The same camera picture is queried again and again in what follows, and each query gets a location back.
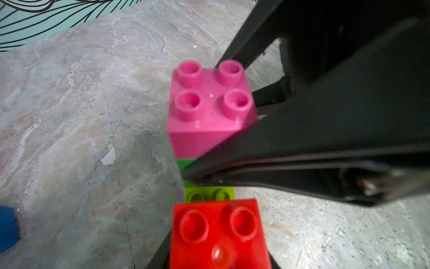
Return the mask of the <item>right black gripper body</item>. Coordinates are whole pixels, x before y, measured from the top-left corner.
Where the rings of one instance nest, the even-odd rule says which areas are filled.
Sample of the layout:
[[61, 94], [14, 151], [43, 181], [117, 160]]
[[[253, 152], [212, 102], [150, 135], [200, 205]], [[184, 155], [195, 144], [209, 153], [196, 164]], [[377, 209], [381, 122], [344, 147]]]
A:
[[425, 17], [429, 1], [286, 1], [281, 62], [298, 94], [394, 25]]

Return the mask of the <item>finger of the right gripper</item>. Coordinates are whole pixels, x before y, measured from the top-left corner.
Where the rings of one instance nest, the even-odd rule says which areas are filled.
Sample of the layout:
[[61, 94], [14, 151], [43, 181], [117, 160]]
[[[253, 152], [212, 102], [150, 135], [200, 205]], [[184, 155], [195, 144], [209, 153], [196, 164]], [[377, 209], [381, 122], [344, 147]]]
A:
[[408, 19], [181, 172], [360, 206], [430, 191], [430, 21]]
[[[288, 1], [258, 1], [216, 65], [235, 60], [247, 69], [283, 32]], [[291, 96], [287, 77], [253, 92], [257, 107], [274, 106]]]

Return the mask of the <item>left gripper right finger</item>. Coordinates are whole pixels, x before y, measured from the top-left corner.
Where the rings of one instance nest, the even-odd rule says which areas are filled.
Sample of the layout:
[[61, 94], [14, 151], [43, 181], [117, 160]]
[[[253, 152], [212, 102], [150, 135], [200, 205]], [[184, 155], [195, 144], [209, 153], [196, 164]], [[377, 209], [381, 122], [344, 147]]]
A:
[[269, 257], [270, 257], [272, 269], [281, 269], [279, 264], [276, 262], [276, 260], [274, 259], [274, 257], [270, 253], [269, 253]]

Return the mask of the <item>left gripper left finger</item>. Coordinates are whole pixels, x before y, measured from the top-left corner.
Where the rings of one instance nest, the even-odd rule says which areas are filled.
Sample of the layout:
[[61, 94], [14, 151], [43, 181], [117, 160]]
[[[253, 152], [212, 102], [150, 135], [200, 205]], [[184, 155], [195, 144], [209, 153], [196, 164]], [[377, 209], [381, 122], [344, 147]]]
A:
[[171, 232], [167, 234], [155, 255], [146, 266], [146, 269], [169, 269], [170, 268], [170, 244]]

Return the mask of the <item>red square lego brick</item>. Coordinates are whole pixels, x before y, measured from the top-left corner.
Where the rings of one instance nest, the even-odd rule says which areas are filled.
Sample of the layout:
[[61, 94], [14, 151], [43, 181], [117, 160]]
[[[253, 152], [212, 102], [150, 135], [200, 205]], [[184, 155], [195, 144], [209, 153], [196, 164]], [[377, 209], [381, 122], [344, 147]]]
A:
[[255, 199], [176, 204], [172, 269], [271, 268]]

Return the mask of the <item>lime long lego brick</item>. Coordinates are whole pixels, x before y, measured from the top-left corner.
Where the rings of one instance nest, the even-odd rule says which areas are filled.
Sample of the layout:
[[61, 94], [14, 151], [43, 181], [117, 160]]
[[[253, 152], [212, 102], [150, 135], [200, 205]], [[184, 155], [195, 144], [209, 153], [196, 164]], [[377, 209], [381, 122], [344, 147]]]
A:
[[185, 203], [226, 201], [235, 199], [235, 192], [233, 187], [201, 187], [189, 183], [187, 181], [184, 182], [184, 186]]

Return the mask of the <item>green lego brick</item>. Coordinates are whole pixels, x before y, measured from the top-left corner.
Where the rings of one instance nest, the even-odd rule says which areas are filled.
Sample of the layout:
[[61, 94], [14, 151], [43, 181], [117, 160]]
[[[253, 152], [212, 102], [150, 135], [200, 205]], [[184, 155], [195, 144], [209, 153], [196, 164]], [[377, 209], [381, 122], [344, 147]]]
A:
[[196, 161], [196, 158], [189, 158], [189, 159], [177, 159], [176, 163], [180, 171], [185, 169], [188, 165]]

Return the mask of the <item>magenta lego brick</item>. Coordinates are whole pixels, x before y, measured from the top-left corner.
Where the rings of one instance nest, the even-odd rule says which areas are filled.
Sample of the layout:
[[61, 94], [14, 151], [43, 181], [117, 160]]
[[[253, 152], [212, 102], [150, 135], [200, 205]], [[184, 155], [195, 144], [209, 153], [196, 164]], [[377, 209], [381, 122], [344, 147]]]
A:
[[182, 62], [172, 73], [167, 133], [177, 159], [203, 156], [258, 121], [243, 65], [204, 69]]

